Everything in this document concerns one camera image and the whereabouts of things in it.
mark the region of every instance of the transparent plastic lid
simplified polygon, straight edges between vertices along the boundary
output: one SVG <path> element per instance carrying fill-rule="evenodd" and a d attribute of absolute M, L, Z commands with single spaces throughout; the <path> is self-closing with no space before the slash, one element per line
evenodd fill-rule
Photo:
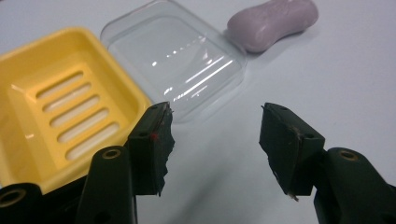
<path fill-rule="evenodd" d="M 220 106 L 244 78 L 245 53 L 172 1 L 112 21 L 101 41 L 153 103 L 171 103 L 175 122 Z"/>

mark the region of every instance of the white table surface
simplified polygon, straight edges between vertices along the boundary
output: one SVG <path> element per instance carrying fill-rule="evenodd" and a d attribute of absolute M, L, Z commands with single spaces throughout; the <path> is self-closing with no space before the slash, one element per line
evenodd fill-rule
<path fill-rule="evenodd" d="M 99 36 L 148 2 L 0 1 L 0 54 L 67 26 Z M 263 1 L 178 2 L 223 31 L 235 12 Z M 359 151 L 396 184 L 396 1 L 315 2 L 318 22 L 249 56 L 243 89 L 227 105 L 173 127 L 163 195 L 138 197 L 139 223 L 318 223 L 313 196 L 295 202 L 272 175 L 258 143 L 265 102 L 303 118 L 326 137 L 325 149 Z"/>

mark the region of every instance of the clear plastic container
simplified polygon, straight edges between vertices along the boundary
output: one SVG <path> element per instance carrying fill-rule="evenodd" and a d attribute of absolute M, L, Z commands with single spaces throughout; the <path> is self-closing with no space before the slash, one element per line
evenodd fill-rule
<path fill-rule="evenodd" d="M 210 115 L 244 78 L 245 52 L 172 1 L 110 22 L 101 41 L 153 103 L 171 103 L 175 122 Z"/>

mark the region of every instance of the metal screw hole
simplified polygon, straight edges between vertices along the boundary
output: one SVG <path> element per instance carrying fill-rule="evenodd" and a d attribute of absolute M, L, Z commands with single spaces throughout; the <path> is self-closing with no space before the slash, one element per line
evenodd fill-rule
<path fill-rule="evenodd" d="M 355 153 L 348 152 L 348 151 L 340 151 L 340 155 L 342 158 L 349 160 L 349 161 L 356 161 L 358 160 L 358 156 Z"/>
<path fill-rule="evenodd" d="M 0 208 L 9 207 L 19 202 L 26 195 L 25 189 L 12 189 L 3 195 L 0 195 Z"/>
<path fill-rule="evenodd" d="M 102 154 L 102 157 L 103 157 L 103 159 L 111 160 L 111 159 L 117 158 L 120 154 L 121 154 L 121 151 L 113 148 L 113 149 L 109 149 L 106 152 L 104 152 Z"/>

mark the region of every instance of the soap bar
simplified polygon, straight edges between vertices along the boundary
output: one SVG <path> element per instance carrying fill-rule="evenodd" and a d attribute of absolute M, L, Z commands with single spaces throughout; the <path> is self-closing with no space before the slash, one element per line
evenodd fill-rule
<path fill-rule="evenodd" d="M 246 8 L 228 21 L 228 35 L 246 51 L 259 53 L 280 38 L 301 32 L 318 20 L 311 0 L 271 0 Z"/>

